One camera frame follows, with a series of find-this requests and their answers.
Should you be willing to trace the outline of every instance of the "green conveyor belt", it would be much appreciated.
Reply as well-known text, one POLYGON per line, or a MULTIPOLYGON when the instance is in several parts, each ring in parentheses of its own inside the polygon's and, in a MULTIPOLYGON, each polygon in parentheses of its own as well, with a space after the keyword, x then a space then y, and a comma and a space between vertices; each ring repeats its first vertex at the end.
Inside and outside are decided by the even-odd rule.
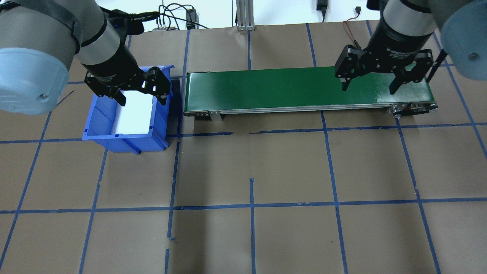
POLYGON ((334 67, 189 73, 184 113, 201 115, 388 107, 434 103, 429 85, 403 85, 389 94, 393 74, 371 73, 352 80, 346 92, 334 67))

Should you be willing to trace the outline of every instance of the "metal bracket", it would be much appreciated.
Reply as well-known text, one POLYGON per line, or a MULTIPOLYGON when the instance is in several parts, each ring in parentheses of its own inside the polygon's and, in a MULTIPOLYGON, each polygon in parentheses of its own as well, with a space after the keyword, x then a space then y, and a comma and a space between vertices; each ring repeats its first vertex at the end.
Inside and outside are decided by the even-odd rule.
POLYGON ((392 104, 389 107, 389 114, 392 114, 394 118, 401 119, 404 116, 412 116, 418 114, 433 113, 438 111, 438 105, 432 104, 418 104, 418 103, 400 103, 392 104))
POLYGON ((254 0, 237 0, 237 22, 239 31, 255 30, 254 0))
POLYGON ((208 113, 210 114, 210 118, 213 122, 222 121, 222 115, 218 110, 210 110, 208 113))

